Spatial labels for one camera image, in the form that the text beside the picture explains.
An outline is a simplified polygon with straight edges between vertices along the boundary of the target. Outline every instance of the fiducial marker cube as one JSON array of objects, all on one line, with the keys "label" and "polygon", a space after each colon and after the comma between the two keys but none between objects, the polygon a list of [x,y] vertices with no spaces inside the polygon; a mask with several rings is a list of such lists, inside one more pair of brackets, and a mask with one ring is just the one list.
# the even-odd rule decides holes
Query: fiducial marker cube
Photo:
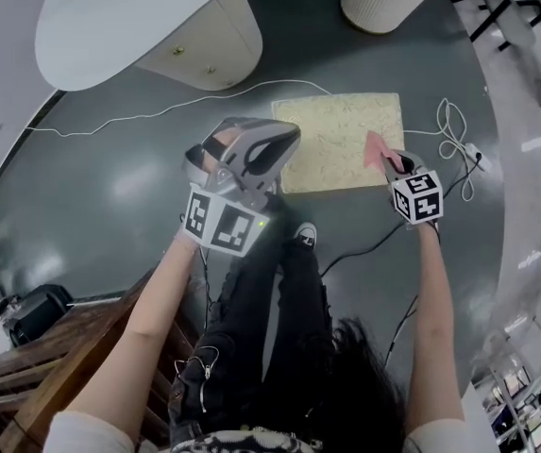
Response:
[{"label": "fiducial marker cube", "polygon": [[411,225],[444,215],[442,184],[435,171],[392,182],[394,207]]},{"label": "fiducial marker cube", "polygon": [[243,257],[268,220],[240,203],[192,185],[183,226],[184,232],[200,245]]}]

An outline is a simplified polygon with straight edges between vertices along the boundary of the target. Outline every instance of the black cable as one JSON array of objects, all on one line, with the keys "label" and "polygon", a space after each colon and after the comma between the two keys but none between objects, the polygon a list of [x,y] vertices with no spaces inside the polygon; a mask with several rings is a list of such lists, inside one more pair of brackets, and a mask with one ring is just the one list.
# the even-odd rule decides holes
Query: black cable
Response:
[{"label": "black cable", "polygon": [[203,250],[199,248],[199,254],[201,256],[201,262],[203,263],[203,277],[205,279],[205,324],[203,325],[203,328],[205,332],[207,332],[209,314],[211,306],[214,304],[214,302],[211,300],[211,285],[209,279],[209,268],[207,266],[207,259],[209,258],[210,251],[208,249],[207,253],[203,255]]},{"label": "black cable", "polygon": [[442,237],[440,236],[440,231],[438,231],[438,223],[437,221],[433,221],[433,222],[426,222],[430,227],[433,228],[433,231],[436,232],[436,236],[438,237],[438,243],[439,244],[442,244]]},{"label": "black cable", "polygon": [[464,179],[467,179],[467,177],[468,177],[469,175],[471,175],[471,173],[472,173],[472,172],[478,167],[478,165],[480,164],[481,159],[482,159],[482,153],[480,153],[480,152],[476,153],[476,162],[474,163],[474,165],[471,167],[471,169],[470,169],[467,173],[465,173],[464,176],[462,176],[462,177],[460,177],[459,179],[457,179],[454,183],[452,183],[452,184],[448,187],[447,192],[444,193],[444,197],[445,197],[445,198],[450,194],[450,192],[452,192],[452,189],[453,189],[455,186],[457,186],[457,185],[458,185],[459,183],[461,183]]},{"label": "black cable", "polygon": [[399,228],[402,228],[404,227],[404,222],[402,223],[399,223],[398,225],[396,225],[394,228],[392,228],[390,230],[390,232],[385,235],[381,240],[379,240],[377,243],[375,243],[374,245],[366,248],[365,250],[361,250],[360,252],[347,252],[347,253],[344,253],[342,255],[340,255],[339,257],[337,257],[334,261],[332,261],[329,266],[325,269],[325,271],[320,274],[321,278],[324,277],[327,272],[333,268],[333,266],[337,265],[337,263],[339,263],[341,260],[343,259],[347,259],[348,257],[360,257],[361,255],[366,255],[367,253],[371,253],[371,252],[374,252],[375,250],[377,250],[380,246],[382,246],[386,241],[387,239],[389,239],[392,235],[394,235],[394,233],[396,233],[396,231],[399,229]]},{"label": "black cable", "polygon": [[396,345],[398,334],[404,327],[404,324],[406,324],[406,321],[409,320],[417,312],[416,309],[413,310],[413,307],[418,297],[419,295],[416,295],[415,297],[413,297],[413,301],[411,302],[411,305],[409,305],[409,308],[406,310],[404,317],[400,320],[400,322],[398,322],[398,325],[396,327],[396,332],[394,332],[394,337],[392,337],[392,342],[390,343],[390,347],[388,348],[387,354],[385,355],[385,362],[383,363],[383,367],[387,367],[387,364],[390,361],[390,356],[392,356],[392,351],[394,350],[394,346]]},{"label": "black cable", "polygon": [[[449,187],[448,187],[448,190],[447,192],[444,194],[444,197],[446,198],[448,196],[448,194],[452,191],[452,189],[457,186],[457,184],[461,183],[464,179],[467,179],[467,177],[469,175],[472,174],[472,172],[478,167],[478,164],[480,164],[480,160],[482,159],[482,154],[481,153],[476,153],[476,163],[473,165],[473,167],[467,172],[465,173],[464,176],[460,177],[459,179],[457,179],[456,181],[454,181]],[[438,231],[438,227],[435,226],[434,224],[430,223],[430,225],[433,227],[433,229],[435,230],[436,234],[438,235],[438,242],[440,242],[440,232]],[[377,250],[380,246],[382,246],[386,241],[387,239],[389,239],[392,235],[394,235],[394,233],[396,233],[396,231],[401,228],[401,227],[404,227],[404,222],[403,223],[400,223],[398,224],[397,226],[395,226],[394,228],[392,228],[390,230],[390,232],[385,235],[381,240],[379,240],[377,243],[375,243],[374,245],[366,248],[365,250],[362,250],[360,252],[347,252],[347,253],[344,253],[342,255],[340,255],[339,257],[337,257],[334,261],[332,261],[329,266],[325,269],[325,271],[320,274],[321,278],[324,277],[327,272],[333,267],[335,266],[337,263],[339,263],[341,260],[343,259],[347,259],[349,257],[360,257],[361,255],[366,255],[367,253],[371,253],[371,252],[374,252],[375,250]]]}]

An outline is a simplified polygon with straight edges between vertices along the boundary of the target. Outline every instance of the curved white table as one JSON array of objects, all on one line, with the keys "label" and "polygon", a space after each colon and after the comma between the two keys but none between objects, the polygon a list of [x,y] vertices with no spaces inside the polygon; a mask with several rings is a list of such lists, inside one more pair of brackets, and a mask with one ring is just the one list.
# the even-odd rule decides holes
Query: curved white table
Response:
[{"label": "curved white table", "polygon": [[253,71],[262,35],[246,0],[45,0],[35,53],[43,77],[65,91],[133,63],[217,91]]}]

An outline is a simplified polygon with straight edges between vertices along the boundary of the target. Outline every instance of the pink foam piece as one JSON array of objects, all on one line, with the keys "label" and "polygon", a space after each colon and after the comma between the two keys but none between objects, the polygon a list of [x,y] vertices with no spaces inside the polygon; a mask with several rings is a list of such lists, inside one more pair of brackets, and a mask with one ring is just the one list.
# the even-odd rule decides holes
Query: pink foam piece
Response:
[{"label": "pink foam piece", "polygon": [[391,159],[398,170],[403,173],[402,158],[400,155],[390,149],[383,138],[375,131],[368,131],[366,134],[366,144],[364,145],[364,167],[375,166],[382,173],[385,173],[381,156]]}]

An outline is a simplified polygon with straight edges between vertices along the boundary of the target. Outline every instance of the power cord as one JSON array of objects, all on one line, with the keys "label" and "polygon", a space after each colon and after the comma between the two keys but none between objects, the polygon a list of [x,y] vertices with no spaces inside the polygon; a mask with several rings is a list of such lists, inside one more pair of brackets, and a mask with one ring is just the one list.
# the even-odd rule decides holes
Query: power cord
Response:
[{"label": "power cord", "polygon": [[31,130],[31,131],[51,131],[58,134],[61,138],[70,138],[71,136],[92,136],[93,134],[97,133],[98,131],[104,129],[106,126],[108,126],[111,123],[118,123],[120,121],[132,121],[134,119],[150,119],[154,117],[162,116],[163,114],[169,112],[170,110],[177,109],[177,108],[185,108],[186,106],[191,106],[192,104],[197,104],[199,102],[208,101],[211,99],[232,99],[233,97],[238,97],[239,95],[246,94],[248,92],[253,91],[254,89],[257,89],[261,86],[267,86],[269,84],[280,84],[280,83],[295,83],[295,84],[307,84],[309,86],[315,87],[320,92],[325,93],[326,95],[333,95],[326,89],[320,87],[318,84],[314,84],[313,82],[310,82],[309,80],[299,80],[299,79],[278,79],[278,80],[267,80],[265,82],[260,82],[254,86],[251,86],[248,89],[245,89],[244,91],[237,92],[235,94],[230,95],[204,95],[203,97],[199,97],[198,99],[194,99],[192,101],[183,102],[180,104],[174,104],[173,106],[170,106],[169,108],[166,108],[164,110],[161,110],[159,112],[155,112],[154,114],[137,114],[135,116],[128,116],[128,117],[117,117],[114,119],[109,119],[106,123],[104,123],[102,126],[97,127],[93,131],[86,131],[86,132],[72,132],[69,134],[62,134],[60,131],[53,127],[25,127],[25,129]]},{"label": "power cord", "polygon": [[[97,127],[96,129],[92,131],[86,131],[86,132],[72,132],[69,134],[62,134],[60,131],[58,131],[54,127],[25,127],[25,130],[31,130],[31,131],[50,131],[58,134],[61,138],[70,138],[72,136],[92,136],[93,134],[97,133],[98,131],[104,129],[106,126],[108,126],[111,123],[118,123],[121,121],[132,121],[135,119],[151,119],[155,117],[162,116],[163,114],[169,112],[173,109],[178,108],[185,108],[187,106],[191,106],[192,104],[197,104],[199,102],[212,100],[212,99],[232,99],[233,97],[238,97],[240,95],[246,94],[248,92],[251,92],[255,89],[258,89],[262,86],[268,86],[271,84],[283,84],[283,83],[293,83],[293,84],[306,84],[308,86],[312,86],[319,90],[320,92],[326,94],[326,95],[333,95],[332,92],[327,91],[325,88],[319,86],[318,84],[315,84],[314,82],[311,82],[309,80],[300,80],[300,79],[277,79],[277,80],[267,80],[264,82],[259,82],[258,84],[255,84],[244,91],[240,91],[234,94],[229,95],[204,95],[203,97],[199,97],[197,99],[193,99],[192,101],[183,102],[180,104],[174,104],[173,106],[170,106],[169,108],[163,109],[159,112],[155,112],[154,114],[137,114],[135,116],[127,116],[127,117],[118,117],[113,119],[108,119],[106,123],[104,123],[102,126]],[[444,120],[441,118],[441,110],[444,108]],[[463,126],[463,131],[461,132],[461,135],[457,138],[454,134],[454,131],[452,130],[452,126],[450,125],[450,110],[455,109],[457,113],[459,114],[459,117],[461,119],[461,124]],[[465,116],[461,112],[461,110],[457,107],[456,104],[451,103],[448,101],[448,99],[443,98],[442,101],[440,101],[440,104],[438,105],[438,108],[436,110],[436,124],[438,125],[438,130],[435,132],[429,132],[429,131],[413,131],[413,130],[405,130],[405,133],[409,134],[427,134],[429,136],[437,136],[442,134],[446,137],[444,141],[442,141],[438,146],[438,154],[443,159],[451,159],[457,152],[461,154],[464,160],[465,169],[467,171],[465,175],[465,184],[463,188],[461,189],[461,198],[464,201],[471,201],[474,197],[474,184],[471,181],[471,178],[469,175],[471,173],[469,172],[469,164],[467,163],[467,160],[469,157],[467,156],[465,152],[465,146],[463,145],[463,139],[465,137],[465,134],[467,132],[467,121],[465,120]],[[450,153],[443,151],[443,147],[445,145],[451,145],[452,150]]]},{"label": "power cord", "polygon": [[[462,181],[466,180],[467,178],[469,178],[469,176],[474,172],[474,170],[478,167],[478,164],[480,163],[480,161],[482,160],[482,154],[481,153],[477,153],[476,154],[476,162],[475,164],[466,171],[466,173],[460,177],[459,179],[455,179],[455,181],[453,181],[453,183],[448,187],[447,189],[447,192],[444,194],[444,197],[446,198],[450,192],[452,192],[452,190],[454,189],[455,186],[457,186],[457,184],[461,183]],[[438,231],[438,226],[437,224],[434,224],[434,223],[431,223],[429,222],[429,224],[431,225],[431,227],[434,229],[434,231],[436,232],[437,236],[438,236],[438,242],[441,242],[441,238],[440,238],[440,232]],[[365,250],[361,250],[359,252],[347,252],[345,254],[342,254],[340,255],[339,257],[337,257],[335,260],[333,260],[329,266],[325,269],[325,271],[320,275],[321,277],[324,277],[327,272],[333,267],[335,266],[337,263],[339,263],[341,260],[344,260],[344,259],[347,259],[348,257],[360,257],[361,255],[366,255],[366,254],[369,254],[371,252],[374,252],[375,250],[377,250],[380,246],[382,246],[385,242],[388,241],[388,239],[394,235],[394,233],[396,233],[397,230],[399,230],[400,228],[404,227],[404,222],[396,225],[394,228],[392,228],[381,240],[379,240],[377,243],[375,243],[374,245],[372,246],[369,246],[368,248],[366,248]],[[400,322],[398,323],[397,327],[396,327],[396,332],[394,333],[394,337],[392,338],[392,342],[390,343],[390,346],[388,348],[388,352],[387,352],[387,355],[385,356],[385,363],[384,363],[384,367],[387,368],[387,365],[390,361],[390,357],[392,356],[392,352],[394,351],[394,347],[396,346],[396,341],[398,339],[398,336],[400,335],[400,332],[402,331],[402,329],[404,328],[404,325],[406,324],[406,322],[416,313],[416,310],[413,310],[413,307],[414,307],[414,304],[416,303],[416,300],[418,298],[418,295],[415,295],[413,297],[413,301],[411,302],[411,305],[409,306],[409,308],[406,310],[406,313],[404,314],[404,317],[400,320]]]},{"label": "power cord", "polygon": [[383,367],[387,369],[387,365],[390,362],[390,358],[392,357],[392,352],[394,351],[394,347],[396,346],[396,341],[398,340],[398,336],[400,335],[400,332],[404,328],[404,325],[406,324],[406,321],[408,321],[413,315],[417,312],[417,310],[413,310],[414,305],[417,302],[417,298],[419,295],[416,295],[413,297],[413,301],[411,302],[411,305],[406,310],[406,313],[404,314],[404,317],[400,322],[398,322],[398,325],[396,327],[396,332],[394,332],[394,337],[392,338],[392,342],[390,343],[390,347],[387,350],[387,354],[385,355],[385,362],[383,363]]},{"label": "power cord", "polygon": [[[478,167],[478,163],[480,162],[480,160],[482,159],[482,154],[481,153],[478,153],[478,155],[476,155],[476,163],[474,164],[474,166],[472,168],[470,168],[464,176],[460,177],[459,179],[455,180],[447,189],[447,192],[444,194],[444,197],[446,198],[450,192],[453,190],[453,188],[455,186],[457,186],[457,184],[461,183],[461,181],[467,179],[469,177],[469,175],[471,175],[473,173],[473,171]],[[349,257],[360,257],[361,255],[366,255],[368,253],[371,253],[371,252],[374,252],[375,250],[377,250],[380,246],[382,246],[385,242],[387,242],[387,240],[392,236],[394,235],[394,233],[396,233],[397,230],[399,230],[400,228],[404,227],[405,223],[404,222],[401,222],[399,223],[398,225],[396,225],[394,228],[392,228],[381,240],[379,240],[377,243],[375,243],[374,245],[371,245],[369,246],[368,248],[364,249],[364,250],[361,250],[361,251],[357,251],[357,252],[346,252],[342,255],[340,255],[339,257],[337,257],[335,260],[333,260],[328,266],[327,268],[325,269],[325,271],[320,274],[321,278],[324,277],[327,272],[333,268],[335,265],[337,265],[337,263],[339,263],[341,260],[343,259],[347,259]],[[430,224],[433,229],[435,230],[435,232],[438,234],[438,240],[440,240],[440,232],[438,231],[438,228],[437,226],[435,226],[434,224]]]},{"label": "power cord", "polygon": [[[441,120],[441,109],[444,108],[444,122]],[[461,131],[461,135],[457,138],[455,136],[454,131],[452,130],[452,126],[450,125],[450,110],[455,109],[457,113],[459,114],[459,117],[461,119],[461,124],[463,126],[463,131]],[[436,110],[436,124],[438,124],[438,130],[435,132],[429,132],[429,131],[409,131],[405,130],[404,132],[410,133],[410,134],[427,134],[429,136],[438,136],[442,134],[446,137],[444,141],[440,143],[438,146],[438,154],[443,159],[451,159],[455,156],[457,152],[459,152],[463,158],[463,163],[465,164],[465,171],[466,174],[464,176],[465,183],[463,187],[461,188],[461,199],[463,201],[468,202],[471,201],[475,194],[475,188],[474,184],[471,181],[471,172],[469,171],[469,164],[467,163],[467,160],[469,157],[467,156],[467,153],[465,151],[465,146],[463,144],[463,139],[465,137],[465,134],[467,132],[467,121],[465,120],[465,116],[461,112],[461,110],[457,107],[456,104],[451,103],[446,99],[442,99],[440,101],[440,104],[438,105],[438,109]],[[452,149],[450,153],[444,152],[443,147],[445,145],[452,146]]]},{"label": "power cord", "polygon": [[[181,213],[179,215],[179,222],[184,223],[184,219],[186,218],[186,215],[184,213]],[[210,256],[210,249],[207,249],[207,252],[203,253],[203,248],[198,247],[198,254],[201,258],[201,264],[203,265],[203,280],[205,281],[205,323],[203,325],[203,330],[207,332],[207,325],[209,323],[209,315],[211,306],[215,303],[215,301],[211,300],[211,285],[210,285],[210,276],[209,276],[209,267],[207,265],[207,259]]]}]

